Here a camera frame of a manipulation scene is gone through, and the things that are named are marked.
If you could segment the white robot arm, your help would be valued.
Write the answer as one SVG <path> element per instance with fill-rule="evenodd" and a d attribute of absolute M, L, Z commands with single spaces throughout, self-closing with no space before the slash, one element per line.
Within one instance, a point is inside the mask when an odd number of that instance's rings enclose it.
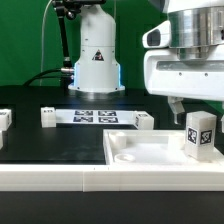
<path fill-rule="evenodd" d="M 184 98 L 224 104 L 224 0 L 148 1 L 167 20 L 142 37 L 147 91 L 166 96 L 174 114 L 184 111 Z M 82 9 L 71 88 L 89 97 L 124 88 L 115 60 L 115 22 L 97 5 Z"/>

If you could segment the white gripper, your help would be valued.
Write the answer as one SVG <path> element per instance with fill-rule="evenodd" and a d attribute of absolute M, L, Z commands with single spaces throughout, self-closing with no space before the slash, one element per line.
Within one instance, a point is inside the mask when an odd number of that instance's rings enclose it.
<path fill-rule="evenodd" d="M 175 124 L 184 112 L 182 98 L 223 101 L 224 133 L 224 49 L 210 49 L 207 59 L 194 61 L 180 61 L 175 50 L 149 50 L 144 56 L 144 83 L 150 94 L 169 96 Z"/>

